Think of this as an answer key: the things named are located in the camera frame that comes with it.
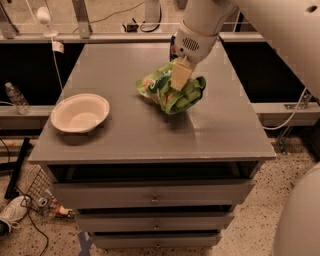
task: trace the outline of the wire basket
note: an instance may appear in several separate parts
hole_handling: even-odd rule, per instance
[[[48,189],[50,185],[51,185],[51,180],[44,173],[44,171],[40,169],[26,193],[26,195],[30,196],[32,199],[29,204],[30,209],[36,212],[40,212],[41,209],[38,206],[39,200],[43,198],[43,194],[45,190]]]

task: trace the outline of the cable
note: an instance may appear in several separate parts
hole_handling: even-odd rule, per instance
[[[28,9],[29,9],[29,12],[31,13],[31,16],[32,16],[32,18],[33,18],[34,24],[37,24],[37,20],[36,20],[36,18],[35,18],[34,15],[33,15],[31,6],[30,6],[30,4],[29,4],[29,1],[26,0],[26,3],[27,3],[27,6],[28,6]]]
[[[30,170],[29,170],[29,172],[28,172],[28,175],[27,175],[27,183],[28,183],[29,186],[31,185],[31,182],[29,181],[30,174],[32,173],[32,171],[33,171],[37,166],[39,166],[39,165],[34,165],[33,167],[30,168]]]
[[[11,105],[11,106],[15,106],[14,104],[12,104],[11,102],[6,102],[6,101],[0,101],[1,104],[7,104],[7,105]]]
[[[62,82],[61,82],[61,78],[60,78],[60,72],[59,72],[59,68],[58,68],[58,64],[57,64],[57,59],[56,59],[56,54],[53,50],[53,38],[51,38],[51,45],[52,45],[52,54],[53,54],[53,60],[54,60],[54,65],[56,67],[56,71],[57,71],[57,75],[58,75],[58,79],[59,79],[59,84],[60,84],[60,88],[61,88],[61,91],[63,90],[63,86],[62,86]]]
[[[134,9],[138,8],[140,5],[142,5],[144,3],[145,3],[145,1],[141,2],[140,4],[137,4],[136,6],[130,8],[130,9],[126,9],[126,10],[118,11],[118,12],[113,12],[113,13],[111,13],[110,15],[108,15],[105,18],[94,20],[94,21],[91,21],[91,22],[89,21],[89,24],[93,24],[93,23],[97,23],[97,22],[101,22],[101,21],[107,20],[107,19],[109,19],[111,16],[113,16],[115,14],[120,14],[120,13],[124,13],[124,12],[128,12],[128,11],[134,10]]]
[[[161,9],[161,5],[160,5],[160,17],[159,17],[158,25],[157,25],[155,28],[151,29],[151,30],[143,30],[143,29],[141,28],[141,26],[140,26],[140,30],[141,30],[142,32],[145,32],[145,33],[153,32],[153,31],[157,30],[157,29],[160,27],[161,20],[162,20],[162,9]]]
[[[4,143],[4,141],[0,138],[0,141],[2,142],[2,144],[5,146],[5,148],[7,149],[8,152],[8,163],[10,163],[10,151],[8,149],[8,146],[6,143]]]
[[[8,163],[10,163],[10,151],[9,151],[7,145],[4,143],[4,141],[1,138],[0,138],[0,141],[3,143],[3,145],[6,147],[6,149],[8,151]],[[30,212],[29,212],[30,207],[28,207],[28,205],[27,205],[28,201],[27,201],[26,197],[29,197],[31,201],[33,200],[32,197],[27,195],[27,194],[25,194],[17,185],[15,185],[15,188],[24,196],[24,201],[26,202],[26,206],[23,206],[22,204],[21,204],[21,206],[27,208],[27,214],[28,214],[28,217],[29,217],[32,225],[46,239],[46,245],[45,245],[45,247],[43,248],[43,250],[42,250],[42,252],[40,254],[40,256],[42,256],[43,253],[47,250],[47,248],[49,246],[49,237],[37,227],[37,225],[34,223],[33,219],[30,216]]]
[[[281,124],[281,125],[279,125],[279,126],[277,126],[277,127],[264,127],[264,126],[262,126],[263,129],[265,129],[265,130],[271,130],[271,131],[273,131],[273,130],[278,130],[278,129],[282,128],[283,126],[285,126],[287,123],[289,123],[290,120],[292,119],[292,117],[296,114],[296,112],[297,112],[297,110],[298,110],[298,108],[299,108],[299,105],[300,105],[300,103],[301,103],[301,101],[302,101],[302,99],[303,99],[303,96],[304,96],[304,94],[306,93],[306,91],[307,91],[307,88],[304,88],[304,90],[303,90],[302,93],[301,93],[300,99],[299,99],[296,107],[294,108],[294,111],[293,111],[292,114],[289,116],[289,118],[287,119],[287,121],[285,121],[283,124]]]
[[[27,201],[26,197],[29,197],[30,200],[31,200],[31,202],[32,202],[33,198],[32,198],[31,196],[23,193],[22,190],[21,190],[17,185],[16,185],[15,187],[16,187],[17,190],[19,190],[19,192],[20,192],[20,193],[23,195],[23,197],[24,197],[24,201],[26,202],[26,206],[23,206],[22,204],[21,204],[21,206],[27,208],[27,215],[28,215],[28,217],[29,217],[29,219],[30,219],[30,221],[31,221],[31,224],[32,224],[33,227],[34,227],[41,235],[43,235],[43,236],[45,237],[45,239],[46,239],[46,245],[45,245],[45,247],[43,248],[42,252],[40,253],[40,256],[42,256],[42,255],[44,254],[44,252],[47,250],[48,246],[49,246],[49,237],[48,237],[43,231],[41,231],[41,230],[37,227],[37,225],[34,223],[33,219],[31,218],[31,215],[30,215],[30,207],[28,207],[28,205],[27,205],[27,202],[28,202],[28,201]]]

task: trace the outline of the white cable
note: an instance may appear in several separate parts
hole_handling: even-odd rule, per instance
[[[307,91],[307,88],[304,88],[303,92],[301,93],[300,99],[299,99],[296,107],[294,108],[294,111],[293,111],[292,114],[289,116],[289,118],[287,119],[287,121],[285,121],[283,124],[281,124],[281,125],[279,125],[279,126],[277,126],[277,127],[272,127],[272,128],[271,128],[271,127],[264,127],[264,126],[262,126],[263,129],[265,129],[265,130],[278,130],[278,129],[282,128],[283,126],[285,126],[287,123],[289,123],[290,120],[292,119],[292,117],[296,114],[296,112],[297,112],[297,110],[298,110],[298,108],[299,108],[299,106],[300,106],[300,103],[301,103],[301,101],[302,101],[302,99],[303,99],[303,95],[306,93],[306,91]]]
[[[1,104],[8,104],[8,105],[11,105],[11,106],[15,106],[14,104],[10,103],[10,102],[6,102],[6,101],[0,101]]]
[[[56,67],[56,71],[57,71],[58,78],[59,78],[60,88],[61,88],[61,91],[62,91],[63,90],[63,86],[62,86],[62,82],[61,82],[61,78],[60,78],[60,72],[59,72],[59,68],[58,68],[58,64],[57,64],[57,60],[56,60],[56,54],[55,54],[55,52],[53,50],[53,38],[52,37],[51,37],[51,45],[52,45],[52,54],[53,54],[54,65]]]
[[[27,6],[28,6],[28,9],[29,9],[29,12],[31,13],[31,16],[32,16],[32,18],[33,18],[34,24],[37,24],[37,20],[36,20],[36,18],[35,18],[34,15],[33,15],[31,6],[30,6],[30,4],[29,4],[29,1],[26,0],[26,3],[27,3]]]

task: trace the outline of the drawer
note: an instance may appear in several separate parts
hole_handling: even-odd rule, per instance
[[[242,203],[254,186],[253,180],[211,180],[161,183],[53,184],[53,194],[67,208],[122,208]]]
[[[101,235],[92,237],[93,243],[101,249],[212,247],[220,239],[220,234],[215,233]]]
[[[87,232],[220,231],[227,228],[233,218],[231,212],[145,211],[132,214],[80,214],[77,215],[77,223]]]

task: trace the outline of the small container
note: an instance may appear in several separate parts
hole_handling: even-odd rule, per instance
[[[10,98],[12,104],[14,104],[21,115],[30,113],[30,105],[26,98],[23,96],[18,87],[11,83],[6,83],[6,93]]]

